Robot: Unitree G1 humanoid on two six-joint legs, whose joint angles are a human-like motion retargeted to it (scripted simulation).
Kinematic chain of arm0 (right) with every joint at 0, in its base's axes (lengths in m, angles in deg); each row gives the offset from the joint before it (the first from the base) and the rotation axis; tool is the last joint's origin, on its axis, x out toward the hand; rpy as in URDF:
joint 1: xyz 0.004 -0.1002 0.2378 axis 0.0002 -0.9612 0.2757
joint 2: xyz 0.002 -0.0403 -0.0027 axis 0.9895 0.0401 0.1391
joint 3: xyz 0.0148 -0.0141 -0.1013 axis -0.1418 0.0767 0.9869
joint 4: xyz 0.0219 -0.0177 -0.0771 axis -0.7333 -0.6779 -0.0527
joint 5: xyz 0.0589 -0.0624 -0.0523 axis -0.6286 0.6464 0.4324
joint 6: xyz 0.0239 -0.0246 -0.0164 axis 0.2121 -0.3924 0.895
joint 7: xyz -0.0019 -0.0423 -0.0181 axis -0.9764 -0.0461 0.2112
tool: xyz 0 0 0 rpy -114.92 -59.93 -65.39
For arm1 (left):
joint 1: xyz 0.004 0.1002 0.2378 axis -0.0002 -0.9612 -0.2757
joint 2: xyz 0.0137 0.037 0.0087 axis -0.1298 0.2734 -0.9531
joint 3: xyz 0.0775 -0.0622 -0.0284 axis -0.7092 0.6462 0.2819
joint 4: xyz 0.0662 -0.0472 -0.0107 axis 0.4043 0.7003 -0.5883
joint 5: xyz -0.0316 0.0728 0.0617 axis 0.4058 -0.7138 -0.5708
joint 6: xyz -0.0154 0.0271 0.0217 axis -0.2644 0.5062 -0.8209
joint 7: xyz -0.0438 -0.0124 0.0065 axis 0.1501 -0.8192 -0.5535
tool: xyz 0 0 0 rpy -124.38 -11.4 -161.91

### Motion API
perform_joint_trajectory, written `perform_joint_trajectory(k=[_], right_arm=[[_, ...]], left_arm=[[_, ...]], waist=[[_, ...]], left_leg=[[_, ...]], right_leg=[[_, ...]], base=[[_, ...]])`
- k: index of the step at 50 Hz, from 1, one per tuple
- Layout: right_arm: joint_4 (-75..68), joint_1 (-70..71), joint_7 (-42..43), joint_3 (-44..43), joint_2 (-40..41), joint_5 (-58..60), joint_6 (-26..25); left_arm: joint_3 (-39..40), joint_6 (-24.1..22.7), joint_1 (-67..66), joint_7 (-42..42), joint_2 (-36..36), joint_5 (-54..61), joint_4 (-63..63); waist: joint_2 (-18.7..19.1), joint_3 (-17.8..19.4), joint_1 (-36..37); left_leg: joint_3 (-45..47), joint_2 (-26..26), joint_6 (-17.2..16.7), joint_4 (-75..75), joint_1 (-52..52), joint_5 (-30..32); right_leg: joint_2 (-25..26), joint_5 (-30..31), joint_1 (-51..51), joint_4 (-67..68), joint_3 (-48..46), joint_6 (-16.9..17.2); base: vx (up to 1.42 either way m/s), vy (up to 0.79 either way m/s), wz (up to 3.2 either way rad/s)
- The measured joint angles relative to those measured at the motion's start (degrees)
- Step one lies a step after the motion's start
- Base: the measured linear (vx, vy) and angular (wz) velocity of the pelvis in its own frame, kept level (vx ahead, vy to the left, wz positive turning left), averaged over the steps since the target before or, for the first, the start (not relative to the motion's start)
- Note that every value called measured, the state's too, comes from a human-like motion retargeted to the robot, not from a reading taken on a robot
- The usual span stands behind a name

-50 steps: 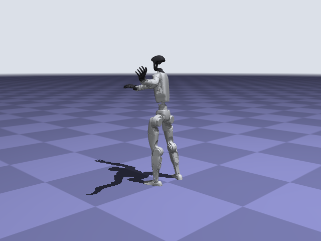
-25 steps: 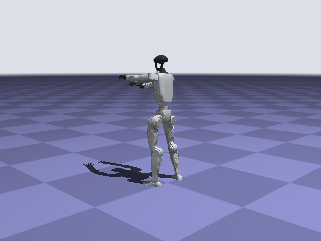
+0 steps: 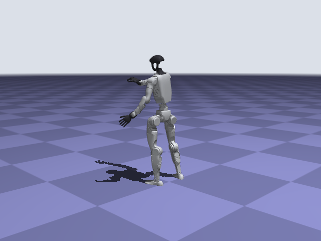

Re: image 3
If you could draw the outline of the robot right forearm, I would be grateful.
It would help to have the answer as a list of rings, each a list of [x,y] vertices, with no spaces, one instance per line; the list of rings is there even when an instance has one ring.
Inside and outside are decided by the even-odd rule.
[[[141,85],[139,85],[139,86],[147,85],[147,79],[146,80],[141,80],[139,82],[141,83]]]

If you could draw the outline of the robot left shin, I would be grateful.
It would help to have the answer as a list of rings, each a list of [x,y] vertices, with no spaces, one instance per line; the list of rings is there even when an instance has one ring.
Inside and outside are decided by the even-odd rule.
[[[153,169],[153,175],[154,175],[154,182],[159,181],[159,172],[162,164],[162,157],[159,156],[160,151],[158,148],[154,148],[151,152],[151,164]]]

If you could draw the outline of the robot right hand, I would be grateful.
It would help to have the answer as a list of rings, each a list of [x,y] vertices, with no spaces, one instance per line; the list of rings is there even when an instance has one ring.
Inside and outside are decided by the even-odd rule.
[[[130,80],[130,81],[129,81],[129,80]],[[141,83],[139,82],[140,79],[138,80],[138,79],[135,78],[135,77],[128,78],[127,81],[128,81],[128,82],[135,82],[135,83],[137,83],[138,85],[141,85]]]

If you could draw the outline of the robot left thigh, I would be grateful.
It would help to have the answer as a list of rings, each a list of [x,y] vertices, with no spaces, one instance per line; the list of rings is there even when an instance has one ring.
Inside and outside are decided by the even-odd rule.
[[[163,150],[161,147],[158,147],[156,145],[157,143],[157,128],[160,124],[160,115],[156,114],[148,118],[147,120],[147,129],[146,129],[146,134],[147,134],[147,141],[150,147],[151,152],[153,151],[154,148],[158,148],[160,151],[160,154],[162,154]]]

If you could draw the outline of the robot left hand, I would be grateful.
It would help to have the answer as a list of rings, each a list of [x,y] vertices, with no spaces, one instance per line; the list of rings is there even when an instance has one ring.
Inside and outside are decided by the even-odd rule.
[[[133,112],[134,112],[134,111],[133,111]],[[131,113],[132,113],[132,112],[131,112]],[[121,119],[121,120],[119,121],[119,122],[122,121],[120,124],[122,124],[122,123],[125,121],[121,126],[123,126],[123,125],[126,123],[126,124],[124,125],[124,127],[125,127],[125,126],[131,121],[132,118],[135,118],[135,117],[137,116],[137,115],[136,115],[135,117],[132,117],[131,113],[130,113],[129,115],[124,115],[124,116],[121,116],[121,117],[120,117],[120,118],[124,117],[123,119]]]

